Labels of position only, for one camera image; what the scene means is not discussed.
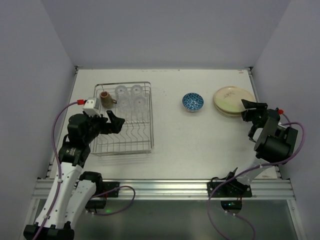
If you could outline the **green plate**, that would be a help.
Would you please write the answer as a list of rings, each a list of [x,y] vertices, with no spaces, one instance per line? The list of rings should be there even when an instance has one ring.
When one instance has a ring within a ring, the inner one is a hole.
[[[256,98],[252,93],[236,86],[223,87],[213,95],[215,105],[221,110],[232,114],[241,113],[245,110],[242,100],[256,102]]]

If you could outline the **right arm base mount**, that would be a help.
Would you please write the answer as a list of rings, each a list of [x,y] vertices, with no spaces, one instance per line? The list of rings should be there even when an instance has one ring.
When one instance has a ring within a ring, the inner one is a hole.
[[[225,180],[226,177],[213,177],[209,182],[206,183],[207,194],[210,196],[212,191],[215,190],[214,194],[212,195],[213,198],[234,199],[221,200],[220,205],[224,211],[238,214],[243,207],[243,198],[251,198],[253,196],[251,187],[249,185],[243,185],[237,180],[233,180],[218,188],[218,185]]]

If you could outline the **pink beige plate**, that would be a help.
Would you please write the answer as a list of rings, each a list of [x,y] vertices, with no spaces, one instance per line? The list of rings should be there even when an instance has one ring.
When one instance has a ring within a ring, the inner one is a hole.
[[[224,117],[227,117],[227,118],[240,118],[241,117],[241,113],[230,113],[230,112],[220,111],[220,109],[217,109],[217,111],[221,115],[223,115]]]

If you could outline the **blue patterned bowl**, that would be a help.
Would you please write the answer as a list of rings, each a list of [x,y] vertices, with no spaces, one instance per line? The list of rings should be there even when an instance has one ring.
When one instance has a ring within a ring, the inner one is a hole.
[[[190,112],[197,112],[204,106],[204,99],[201,95],[190,92],[183,96],[182,105]]]

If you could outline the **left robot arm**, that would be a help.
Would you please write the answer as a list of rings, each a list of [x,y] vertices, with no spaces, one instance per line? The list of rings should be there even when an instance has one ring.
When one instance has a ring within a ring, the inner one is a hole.
[[[34,224],[25,226],[27,240],[72,240],[81,211],[95,193],[102,189],[102,175],[83,171],[91,152],[90,143],[100,134],[118,134],[125,119],[108,110],[107,117],[85,112],[68,120],[68,134],[57,156],[57,172],[51,190]]]

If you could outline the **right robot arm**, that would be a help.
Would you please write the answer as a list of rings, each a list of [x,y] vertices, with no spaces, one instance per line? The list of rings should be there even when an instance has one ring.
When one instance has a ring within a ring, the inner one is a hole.
[[[251,182],[266,169],[284,164],[292,156],[298,130],[289,124],[281,124],[279,108],[268,108],[267,103],[241,100],[244,111],[242,120],[251,122],[248,138],[254,142],[255,158],[251,165],[239,171],[235,169],[225,178],[226,184],[246,190]]]

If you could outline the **beige floral plate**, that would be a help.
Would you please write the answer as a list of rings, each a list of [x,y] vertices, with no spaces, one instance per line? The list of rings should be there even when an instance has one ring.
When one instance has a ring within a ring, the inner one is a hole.
[[[227,117],[239,117],[241,115],[241,112],[244,110],[242,107],[229,104],[223,106],[214,104],[214,107],[219,113]]]

